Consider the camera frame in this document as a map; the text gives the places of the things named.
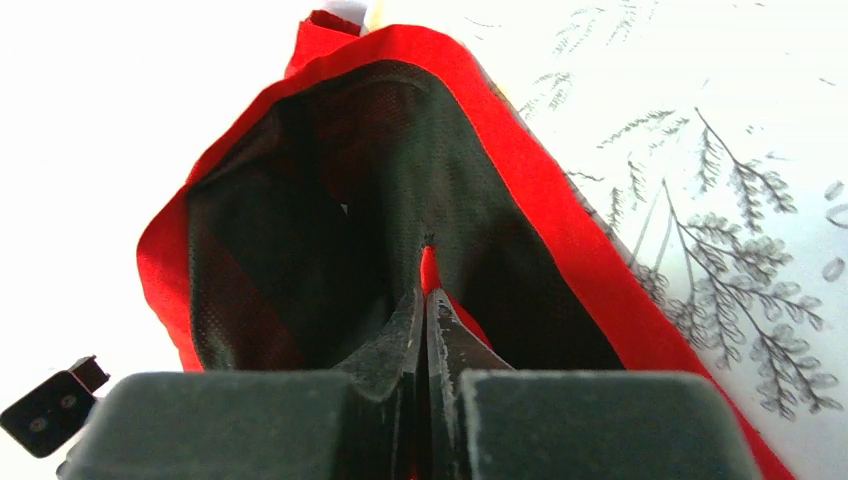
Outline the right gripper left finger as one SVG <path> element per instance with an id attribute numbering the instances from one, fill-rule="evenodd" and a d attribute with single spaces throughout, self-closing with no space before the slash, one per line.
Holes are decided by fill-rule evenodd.
<path id="1" fill-rule="evenodd" d="M 61 479 L 408 479 L 424 298 L 328 370 L 140 373 L 93 410 Z"/>

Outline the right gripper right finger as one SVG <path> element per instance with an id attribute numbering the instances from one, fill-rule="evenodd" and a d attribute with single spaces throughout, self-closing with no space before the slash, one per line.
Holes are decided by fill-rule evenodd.
<path id="1" fill-rule="evenodd" d="M 426 304 L 434 479 L 758 479 L 729 405 L 691 374 L 516 370 Z"/>

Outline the red zip-up jacket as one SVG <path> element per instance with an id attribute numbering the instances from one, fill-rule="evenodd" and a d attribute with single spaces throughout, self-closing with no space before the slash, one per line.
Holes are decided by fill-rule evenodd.
<path id="1" fill-rule="evenodd" d="M 423 27 L 357 37 L 312 13 L 285 78 L 196 162 L 137 262 L 185 373 L 328 370 L 419 289 L 421 479 L 436 289 L 513 369 L 691 374 L 723 397 L 471 54 Z M 788 478 L 730 409 L 758 479 Z"/>

